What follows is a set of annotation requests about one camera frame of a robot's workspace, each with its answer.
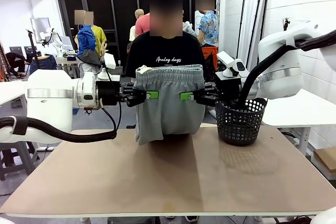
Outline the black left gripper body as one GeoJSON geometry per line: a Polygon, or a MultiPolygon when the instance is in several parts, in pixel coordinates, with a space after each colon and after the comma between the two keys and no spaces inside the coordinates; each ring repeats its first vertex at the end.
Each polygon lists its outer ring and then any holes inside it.
{"type": "Polygon", "coordinates": [[[97,81],[96,96],[98,105],[117,105],[121,102],[121,84],[119,81],[97,81]]]}

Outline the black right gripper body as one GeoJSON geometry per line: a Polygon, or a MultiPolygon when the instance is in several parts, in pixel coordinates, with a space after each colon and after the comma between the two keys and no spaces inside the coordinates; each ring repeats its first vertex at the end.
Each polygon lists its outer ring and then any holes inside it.
{"type": "Polygon", "coordinates": [[[220,101],[235,101],[239,98],[242,87],[240,77],[228,78],[222,72],[216,72],[214,80],[220,101]]]}

